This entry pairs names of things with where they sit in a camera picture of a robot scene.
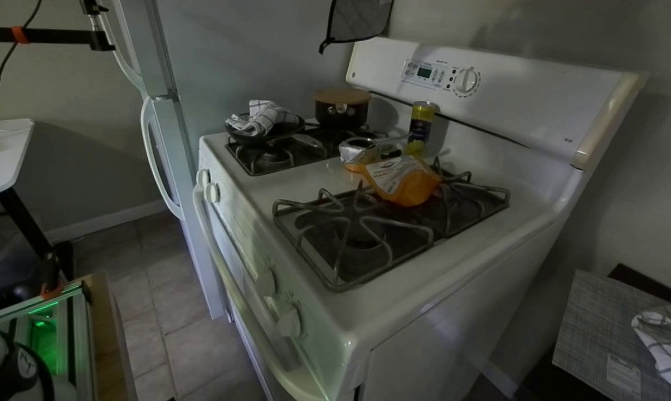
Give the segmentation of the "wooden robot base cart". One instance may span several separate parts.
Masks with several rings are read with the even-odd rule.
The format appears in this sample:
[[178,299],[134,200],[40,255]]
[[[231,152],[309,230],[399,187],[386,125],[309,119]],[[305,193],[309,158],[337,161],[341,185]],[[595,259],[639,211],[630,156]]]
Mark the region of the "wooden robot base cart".
[[115,303],[88,274],[0,309],[0,401],[136,401]]

